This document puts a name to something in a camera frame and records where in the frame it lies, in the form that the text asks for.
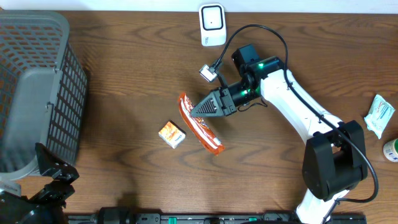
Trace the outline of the green lid white jar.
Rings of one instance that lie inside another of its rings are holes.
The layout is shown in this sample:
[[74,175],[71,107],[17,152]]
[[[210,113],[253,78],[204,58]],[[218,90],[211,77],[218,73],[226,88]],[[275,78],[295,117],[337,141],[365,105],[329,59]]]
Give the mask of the green lid white jar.
[[386,159],[391,162],[398,162],[397,141],[398,139],[394,139],[385,143],[382,149]]

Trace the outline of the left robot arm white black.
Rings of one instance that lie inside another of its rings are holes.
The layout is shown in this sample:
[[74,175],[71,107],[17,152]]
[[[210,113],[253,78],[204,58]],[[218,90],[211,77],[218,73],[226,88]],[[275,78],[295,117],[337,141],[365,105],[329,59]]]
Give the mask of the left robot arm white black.
[[35,144],[35,151],[40,174],[52,181],[31,198],[1,192],[1,224],[68,223],[63,209],[66,199],[75,193],[72,183],[79,173],[43,144]]

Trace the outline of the orange small carton box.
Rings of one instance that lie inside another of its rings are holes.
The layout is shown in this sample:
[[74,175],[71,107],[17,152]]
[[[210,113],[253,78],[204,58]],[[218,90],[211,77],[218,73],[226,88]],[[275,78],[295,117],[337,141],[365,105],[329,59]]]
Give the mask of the orange small carton box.
[[173,149],[183,142],[186,137],[186,134],[171,121],[168,121],[158,134]]

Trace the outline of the light blue snack packet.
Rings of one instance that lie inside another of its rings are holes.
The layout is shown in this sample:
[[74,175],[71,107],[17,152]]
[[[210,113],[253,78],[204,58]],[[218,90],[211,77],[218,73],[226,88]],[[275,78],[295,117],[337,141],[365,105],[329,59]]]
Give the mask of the light blue snack packet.
[[390,103],[381,95],[376,95],[368,115],[364,117],[367,129],[373,131],[377,138],[380,139],[394,112],[395,108]]

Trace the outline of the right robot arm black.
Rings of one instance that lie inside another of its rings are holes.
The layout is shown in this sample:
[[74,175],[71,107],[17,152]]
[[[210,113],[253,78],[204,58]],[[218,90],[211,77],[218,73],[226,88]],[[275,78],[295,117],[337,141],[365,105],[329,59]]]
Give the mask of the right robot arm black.
[[320,106],[280,58],[262,59],[252,45],[238,48],[231,58],[241,81],[227,85],[214,66],[204,65],[200,75],[208,82],[219,79],[221,86],[196,106],[187,106],[185,121],[216,154],[221,143],[204,117],[229,116],[257,98],[274,105],[305,143],[302,175],[307,191],[295,213],[302,223],[330,221],[337,201],[368,176],[362,127],[356,121],[344,123]]

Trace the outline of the red Top chocolate bar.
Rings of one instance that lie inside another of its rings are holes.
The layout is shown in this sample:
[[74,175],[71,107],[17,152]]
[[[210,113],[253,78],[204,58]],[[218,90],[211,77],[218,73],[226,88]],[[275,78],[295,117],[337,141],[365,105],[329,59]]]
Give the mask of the red Top chocolate bar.
[[178,109],[186,125],[206,150],[216,156],[225,150],[224,145],[209,128],[205,120],[190,115],[193,105],[185,92],[181,93],[178,98]]

